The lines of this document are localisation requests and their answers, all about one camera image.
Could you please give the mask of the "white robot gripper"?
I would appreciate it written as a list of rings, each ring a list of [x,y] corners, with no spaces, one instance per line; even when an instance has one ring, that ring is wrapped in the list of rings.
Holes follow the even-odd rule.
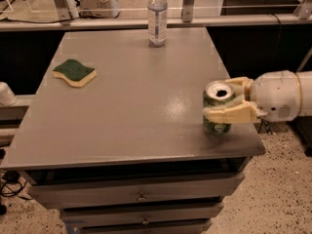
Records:
[[[250,101],[242,100],[205,107],[203,115],[210,122],[245,124],[258,118],[268,122],[292,121],[301,108],[301,88],[298,76],[288,70],[265,73],[255,80],[248,77],[226,79],[236,96],[250,94]]]

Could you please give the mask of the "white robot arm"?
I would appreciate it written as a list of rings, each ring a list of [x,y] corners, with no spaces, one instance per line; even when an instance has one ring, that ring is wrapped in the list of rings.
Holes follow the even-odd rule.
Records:
[[[210,122],[292,121],[312,115],[312,71],[283,70],[256,79],[216,80],[207,85],[205,94],[213,101],[213,105],[203,108],[203,115]]]

